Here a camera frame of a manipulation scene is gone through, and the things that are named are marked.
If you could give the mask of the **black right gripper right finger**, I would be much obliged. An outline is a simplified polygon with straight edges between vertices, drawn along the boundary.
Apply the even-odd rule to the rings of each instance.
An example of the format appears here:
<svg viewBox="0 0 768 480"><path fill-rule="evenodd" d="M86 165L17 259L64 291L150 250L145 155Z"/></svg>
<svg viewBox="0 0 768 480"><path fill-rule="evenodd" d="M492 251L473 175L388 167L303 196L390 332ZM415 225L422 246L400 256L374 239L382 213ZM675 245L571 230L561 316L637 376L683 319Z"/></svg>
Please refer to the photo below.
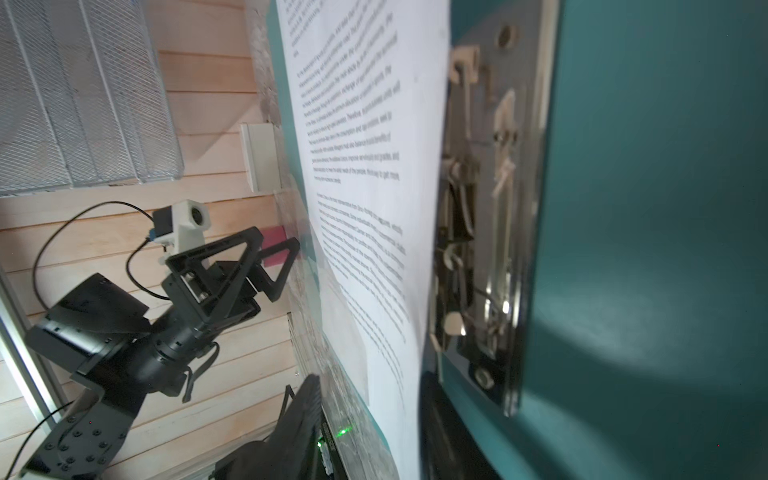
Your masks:
<svg viewBox="0 0 768 480"><path fill-rule="evenodd" d="M434 372L421 376L419 425L424 479L498 478Z"/></svg>

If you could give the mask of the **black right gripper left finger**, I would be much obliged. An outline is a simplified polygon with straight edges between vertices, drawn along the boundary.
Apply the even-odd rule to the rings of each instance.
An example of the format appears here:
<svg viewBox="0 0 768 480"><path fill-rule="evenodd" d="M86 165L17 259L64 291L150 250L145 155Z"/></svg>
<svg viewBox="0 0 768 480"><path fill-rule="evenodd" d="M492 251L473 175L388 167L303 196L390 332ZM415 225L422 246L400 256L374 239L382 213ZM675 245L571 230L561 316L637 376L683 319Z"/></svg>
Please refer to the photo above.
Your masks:
<svg viewBox="0 0 768 480"><path fill-rule="evenodd" d="M320 378L308 376L269 438L248 442L218 461L212 477L226 480L317 479L322 417Z"/></svg>

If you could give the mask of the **paper with English text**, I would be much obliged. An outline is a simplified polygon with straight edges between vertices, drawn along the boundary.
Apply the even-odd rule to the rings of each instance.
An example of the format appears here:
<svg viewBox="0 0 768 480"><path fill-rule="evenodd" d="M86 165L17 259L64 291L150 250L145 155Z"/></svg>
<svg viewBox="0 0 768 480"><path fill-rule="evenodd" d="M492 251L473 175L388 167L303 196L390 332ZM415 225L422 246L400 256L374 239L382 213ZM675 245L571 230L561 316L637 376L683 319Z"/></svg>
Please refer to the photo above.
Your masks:
<svg viewBox="0 0 768 480"><path fill-rule="evenodd" d="M418 479L450 47L446 1L279 1L324 339L362 408L367 477Z"/></svg>

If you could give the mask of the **teal file folder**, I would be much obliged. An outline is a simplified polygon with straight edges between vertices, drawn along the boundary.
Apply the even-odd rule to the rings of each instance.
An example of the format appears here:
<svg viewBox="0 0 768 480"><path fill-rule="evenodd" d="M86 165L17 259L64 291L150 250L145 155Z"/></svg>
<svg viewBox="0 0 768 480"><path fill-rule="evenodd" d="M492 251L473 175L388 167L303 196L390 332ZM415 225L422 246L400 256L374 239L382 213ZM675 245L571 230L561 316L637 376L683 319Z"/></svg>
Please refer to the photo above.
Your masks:
<svg viewBox="0 0 768 480"><path fill-rule="evenodd" d="M766 477L765 2L562 3L532 307L500 477Z"/></svg>

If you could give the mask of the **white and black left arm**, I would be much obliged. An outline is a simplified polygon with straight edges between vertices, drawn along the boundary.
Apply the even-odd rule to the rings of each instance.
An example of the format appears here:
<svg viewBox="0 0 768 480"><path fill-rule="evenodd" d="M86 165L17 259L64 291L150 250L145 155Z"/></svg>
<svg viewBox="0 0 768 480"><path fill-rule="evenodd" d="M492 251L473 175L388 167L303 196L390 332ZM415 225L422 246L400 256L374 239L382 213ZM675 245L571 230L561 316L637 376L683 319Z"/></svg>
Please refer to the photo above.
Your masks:
<svg viewBox="0 0 768 480"><path fill-rule="evenodd" d="M168 257L171 303L155 321L147 305L94 274L52 306L26 345L83 386L20 469L22 479L98 479L123 446L146 397L189 402L219 356L218 336L277 301L300 251L297 238L263 244L256 227Z"/></svg>

